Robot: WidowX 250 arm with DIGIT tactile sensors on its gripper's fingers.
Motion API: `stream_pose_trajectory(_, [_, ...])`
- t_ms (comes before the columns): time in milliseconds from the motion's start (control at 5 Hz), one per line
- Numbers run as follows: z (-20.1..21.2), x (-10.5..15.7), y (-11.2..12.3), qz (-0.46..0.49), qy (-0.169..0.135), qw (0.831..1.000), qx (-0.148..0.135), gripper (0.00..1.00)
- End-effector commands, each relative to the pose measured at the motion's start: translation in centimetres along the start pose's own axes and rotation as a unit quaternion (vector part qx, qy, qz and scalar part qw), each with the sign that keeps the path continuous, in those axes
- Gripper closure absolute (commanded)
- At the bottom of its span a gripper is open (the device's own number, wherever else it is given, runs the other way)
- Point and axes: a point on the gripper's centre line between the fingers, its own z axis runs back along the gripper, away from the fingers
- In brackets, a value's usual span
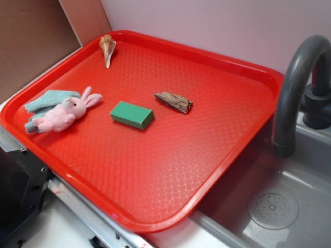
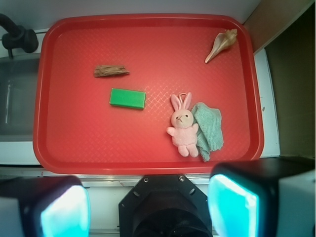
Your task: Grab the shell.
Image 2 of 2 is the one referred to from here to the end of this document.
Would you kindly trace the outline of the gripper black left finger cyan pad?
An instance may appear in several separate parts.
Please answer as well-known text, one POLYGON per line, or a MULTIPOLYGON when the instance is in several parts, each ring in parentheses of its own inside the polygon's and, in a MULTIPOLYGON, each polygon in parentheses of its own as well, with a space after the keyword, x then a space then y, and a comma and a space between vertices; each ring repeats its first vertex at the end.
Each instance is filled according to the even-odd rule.
POLYGON ((90 201, 76 176, 0 182, 2 237, 87 237, 90 201))

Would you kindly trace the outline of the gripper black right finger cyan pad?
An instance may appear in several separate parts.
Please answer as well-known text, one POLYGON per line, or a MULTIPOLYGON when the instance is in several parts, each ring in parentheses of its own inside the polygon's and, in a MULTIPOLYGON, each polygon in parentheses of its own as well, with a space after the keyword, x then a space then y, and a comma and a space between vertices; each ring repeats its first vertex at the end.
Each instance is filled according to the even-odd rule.
POLYGON ((313 237, 316 162, 299 157, 222 162, 207 191, 213 228, 221 237, 313 237))

